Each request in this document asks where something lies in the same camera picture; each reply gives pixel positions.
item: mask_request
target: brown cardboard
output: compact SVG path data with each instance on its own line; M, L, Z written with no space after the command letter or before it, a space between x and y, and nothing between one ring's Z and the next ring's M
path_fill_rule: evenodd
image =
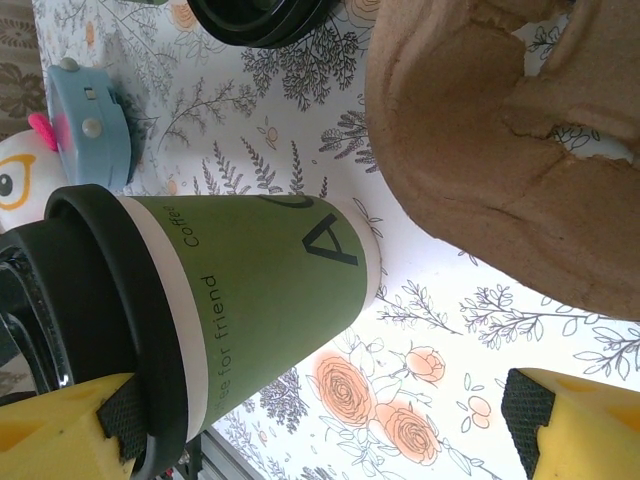
M506 30L565 2L382 2L365 94L377 162L418 225L545 295L628 320L640 320L640 171L546 137L573 121L638 152L635 2L578 2L538 79L523 79L525 46Z

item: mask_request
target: white toy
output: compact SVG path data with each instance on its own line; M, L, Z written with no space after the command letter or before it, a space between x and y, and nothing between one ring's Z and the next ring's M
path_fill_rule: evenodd
M33 130L0 142L0 231L42 220L51 193L69 184L53 129L44 115Z

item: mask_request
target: printed pattern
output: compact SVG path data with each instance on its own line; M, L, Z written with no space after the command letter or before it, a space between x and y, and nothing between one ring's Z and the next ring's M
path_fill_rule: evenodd
M30 0L0 4L0 141L29 128L45 107L38 38Z
M271 51L221 45L186 0L34 1L45 67L71 56L117 83L139 159L126 194L319 195L359 211L379 241L372 307L216 424L241 455L273 480L524 479L499 413L508 369L640 390L640 325L533 292L404 215L364 118L378 5L345 0ZM518 32L532 74L565 23ZM593 131L556 138L609 148Z

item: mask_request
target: orange flower illustration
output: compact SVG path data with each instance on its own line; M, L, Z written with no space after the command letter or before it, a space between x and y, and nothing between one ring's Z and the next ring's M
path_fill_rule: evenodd
M316 369L320 400L328 411L351 427L366 425L375 415L369 382L342 357L326 357Z
M270 127L269 130L267 131L267 138L265 139L265 141L267 142L267 145L269 145L271 148L273 148L274 150L276 149L276 141L278 140L278 131L273 128Z
M349 20L356 26L375 22L380 9L380 0L345 0L344 3Z
M169 195L175 195L178 193L178 185L173 180L167 182L167 191Z
M181 32L193 32L198 28L198 20L191 11L186 0L171 0L169 2L171 23Z
M469 408L473 411L471 421L480 428L489 428L489 415L491 415L491 405L481 397L473 396L469 398Z
M95 31L95 28L93 27L93 22L91 21L87 22L86 37L87 37L87 46L89 48L92 48L93 44L96 41L96 31Z
M407 368L414 377L434 383L444 377L445 363L432 347L416 347L406 356Z
M431 425L409 405L378 405L378 421L389 441L409 460L431 465L442 450Z

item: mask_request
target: toy eye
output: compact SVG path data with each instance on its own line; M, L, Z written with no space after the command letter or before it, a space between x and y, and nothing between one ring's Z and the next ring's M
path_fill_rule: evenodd
M33 155L13 155L0 162L0 208L13 210L29 198Z
M0 175L0 197L8 197L13 192L13 180L6 173Z

